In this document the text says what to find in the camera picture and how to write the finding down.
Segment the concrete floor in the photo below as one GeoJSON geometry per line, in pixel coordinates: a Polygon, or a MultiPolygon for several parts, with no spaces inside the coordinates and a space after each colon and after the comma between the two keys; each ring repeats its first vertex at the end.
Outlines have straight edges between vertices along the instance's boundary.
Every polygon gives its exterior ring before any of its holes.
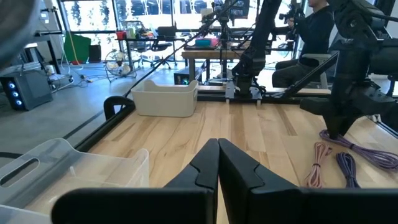
{"type": "MultiPolygon", "coordinates": [[[[150,78],[158,84],[173,84],[174,72],[185,65],[179,63],[176,67],[172,64],[171,66],[171,70],[161,66],[150,78]]],[[[214,67],[216,70],[220,69],[219,65],[214,67]]],[[[101,65],[87,65],[86,68],[77,72],[91,77],[104,75],[101,65]]],[[[44,141],[63,138],[88,119],[98,115],[103,109],[103,101],[107,97],[124,94],[138,78],[149,70],[150,67],[146,66],[137,71],[137,78],[121,78],[112,83],[109,83],[107,79],[93,78],[94,82],[89,83],[86,88],[75,87],[60,90],[53,94],[53,101],[31,111],[14,111],[10,109],[9,105],[3,106],[0,109],[0,152],[23,154],[44,141]]],[[[263,73],[267,75],[261,75],[259,83],[272,86],[272,72],[272,70],[264,70],[263,73]]],[[[79,76],[74,72],[71,74],[75,77],[75,83],[78,83],[79,76]]],[[[383,89],[388,89],[388,80],[379,80],[377,83],[383,89]]],[[[0,105],[5,101],[6,98],[1,97],[0,105]]],[[[77,133],[69,136],[67,140],[74,146],[104,122],[104,115],[100,114],[77,133]]],[[[0,158],[0,167],[10,161],[11,159],[0,158]]]]}

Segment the white storage bin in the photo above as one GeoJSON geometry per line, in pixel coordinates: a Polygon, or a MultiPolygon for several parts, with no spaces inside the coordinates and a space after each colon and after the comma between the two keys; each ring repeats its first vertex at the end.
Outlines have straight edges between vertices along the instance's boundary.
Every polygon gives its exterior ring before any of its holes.
{"type": "Polygon", "coordinates": [[[48,224],[53,204],[83,187],[148,187],[145,149],[125,159],[76,151],[64,139],[49,140],[0,169],[0,223],[48,224]],[[29,167],[26,172],[21,167],[29,167]]]}
{"type": "Polygon", "coordinates": [[[188,86],[162,86],[145,80],[131,93],[140,115],[184,118],[195,111],[198,81],[194,80],[188,86]]]}

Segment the person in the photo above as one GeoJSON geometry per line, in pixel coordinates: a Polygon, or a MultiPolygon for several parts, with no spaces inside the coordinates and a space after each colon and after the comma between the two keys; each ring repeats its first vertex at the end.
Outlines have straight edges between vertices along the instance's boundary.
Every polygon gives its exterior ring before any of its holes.
{"type": "Polygon", "coordinates": [[[318,60],[303,58],[305,54],[327,54],[329,48],[330,32],[334,26],[333,12],[326,0],[308,0],[313,14],[294,21],[290,18],[287,27],[277,27],[276,32],[287,32],[296,28],[296,32],[304,41],[304,46],[299,59],[278,62],[272,75],[274,87],[287,88],[303,78],[318,66],[318,60]]]}

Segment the coiled cable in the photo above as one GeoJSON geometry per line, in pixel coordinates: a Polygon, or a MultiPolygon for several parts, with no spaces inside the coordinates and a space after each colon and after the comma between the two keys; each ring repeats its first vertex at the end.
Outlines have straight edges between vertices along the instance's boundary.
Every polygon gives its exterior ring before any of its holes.
{"type": "Polygon", "coordinates": [[[322,188],[321,163],[323,159],[331,153],[331,148],[324,142],[316,142],[315,162],[312,164],[312,170],[305,179],[307,186],[311,188],[322,188]]]}
{"type": "Polygon", "coordinates": [[[327,130],[321,131],[319,136],[326,141],[330,141],[353,150],[376,167],[384,170],[398,171],[397,154],[357,146],[341,135],[339,135],[337,139],[331,139],[327,130]]]}
{"type": "Polygon", "coordinates": [[[347,180],[346,188],[361,188],[356,181],[355,160],[352,155],[341,152],[336,155],[336,160],[347,180]]]}

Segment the wooden table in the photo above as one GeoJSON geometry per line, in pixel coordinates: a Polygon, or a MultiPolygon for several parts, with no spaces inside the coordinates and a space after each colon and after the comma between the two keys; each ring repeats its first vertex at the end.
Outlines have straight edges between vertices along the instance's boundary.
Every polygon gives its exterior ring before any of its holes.
{"type": "MultiPolygon", "coordinates": [[[[139,116],[135,111],[90,152],[132,157],[145,148],[149,151],[150,186],[163,187],[209,138],[226,138],[271,171],[295,185],[305,186],[304,180],[314,161],[313,145],[321,141],[318,133],[322,129],[325,124],[321,116],[301,110],[297,105],[198,102],[189,118],[139,116]]],[[[367,118],[358,119],[346,138],[361,146],[397,153],[397,140],[367,118]]],[[[325,187],[346,185],[335,159],[338,152],[349,152],[355,158],[357,179],[362,188],[398,187],[398,174],[374,167],[347,148],[330,146],[333,152],[322,164],[325,187]]],[[[218,192],[218,223],[228,223],[221,190],[218,192]]],[[[33,202],[29,208],[40,210],[41,206],[33,202]]]]}
{"type": "MultiPolygon", "coordinates": [[[[223,51],[225,59],[239,59],[243,50],[223,51]]],[[[210,59],[220,59],[220,50],[184,50],[182,57],[188,60],[190,81],[195,79],[195,59],[206,59],[206,79],[210,78],[210,59]]]]}

